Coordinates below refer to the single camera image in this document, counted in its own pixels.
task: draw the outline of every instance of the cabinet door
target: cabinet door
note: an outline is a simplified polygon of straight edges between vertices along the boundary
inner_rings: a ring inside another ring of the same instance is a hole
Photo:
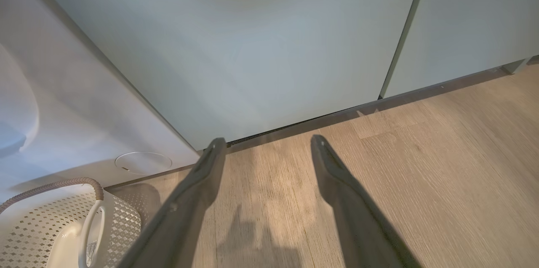
[[[57,0],[195,147],[375,101],[412,0]]]
[[[420,0],[384,97],[539,54],[539,0]]]

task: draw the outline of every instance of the white plastic basket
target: white plastic basket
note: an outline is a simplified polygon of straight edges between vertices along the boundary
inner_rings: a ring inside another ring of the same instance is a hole
[[[114,268],[140,228],[137,211],[106,191],[96,201],[89,184],[57,188],[0,215],[0,268]]]

